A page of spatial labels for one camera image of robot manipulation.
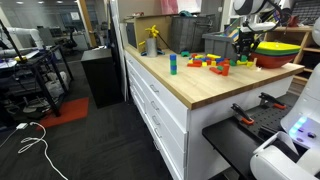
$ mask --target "wooden countertop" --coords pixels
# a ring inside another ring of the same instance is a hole
[[[140,56],[131,46],[125,47],[140,64],[189,109],[197,109],[268,83],[303,72],[304,67],[288,63],[281,68],[254,71],[246,66],[230,67],[229,76],[217,75],[208,67],[187,67],[188,58],[177,55],[178,74],[170,74],[169,55],[156,58]]]

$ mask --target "white robot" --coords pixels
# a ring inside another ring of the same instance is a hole
[[[250,54],[255,34],[272,31],[280,24],[282,12],[276,5],[279,1],[236,0],[234,2],[234,10],[241,16],[242,22],[237,42],[240,56]],[[259,13],[270,11],[272,8],[279,12],[280,20],[277,23],[260,23]],[[314,30],[314,36],[319,39],[319,26],[315,28],[318,29]],[[281,125],[287,133],[278,132],[253,152],[250,167],[256,179],[317,179],[315,175],[320,173],[320,84],[317,82],[319,79],[320,65],[314,69],[293,109],[281,120]],[[308,148],[307,152],[300,156],[293,141]]]

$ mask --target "floor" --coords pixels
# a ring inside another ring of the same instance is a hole
[[[97,109],[80,61],[69,65],[75,81],[66,101],[89,97],[89,114],[47,129],[44,139],[54,165],[75,180],[172,179],[135,105],[120,103]],[[9,133],[0,134],[1,143]],[[0,179],[62,179],[46,160],[43,143],[17,153],[24,146],[22,139],[40,137],[42,133],[29,126],[17,131],[0,148]]]

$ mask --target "white cable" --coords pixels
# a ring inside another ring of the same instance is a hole
[[[42,137],[41,137],[41,138],[31,138],[31,137],[27,137],[27,138],[23,139],[23,140],[21,141],[21,143],[25,143],[25,142],[32,141],[32,140],[33,140],[34,142],[33,142],[33,143],[30,143],[30,144],[28,144],[28,145],[25,145],[24,147],[22,147],[22,148],[18,151],[18,153],[21,154],[21,153],[25,152],[25,151],[28,150],[31,146],[37,144],[37,143],[40,142],[40,141],[44,142],[44,144],[46,145],[46,148],[45,148],[45,150],[44,150],[44,155],[45,155],[46,158],[48,159],[50,165],[52,166],[52,168],[53,168],[55,171],[57,171],[57,172],[60,174],[60,176],[61,176],[63,179],[68,180],[68,178],[66,178],[66,177],[53,165],[51,159],[50,159],[50,158],[48,157],[48,155],[47,155],[47,150],[48,150],[49,145],[48,145],[47,141],[43,139],[44,136],[46,135],[46,129],[45,129],[41,124],[38,124],[38,123],[36,123],[36,122],[31,122],[31,123],[30,123],[30,125],[34,125],[34,124],[40,126],[40,127],[43,129],[43,135],[42,135]]]
[[[3,141],[3,143],[0,145],[0,148],[8,141],[8,139],[17,131],[18,129],[14,130],[8,137],[6,140]]]

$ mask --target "blue light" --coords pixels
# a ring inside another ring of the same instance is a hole
[[[290,130],[290,133],[295,134],[297,131],[298,131],[297,129],[293,129],[293,128],[292,128],[292,129]]]
[[[304,124],[306,121],[307,121],[307,117],[305,117],[305,116],[302,116],[300,119],[299,119],[299,121],[298,122],[300,122],[300,123],[302,123],[302,124]]]
[[[296,123],[296,124],[294,125],[294,127],[297,128],[297,129],[301,128],[301,126],[302,126],[302,124],[298,124],[298,123]]]

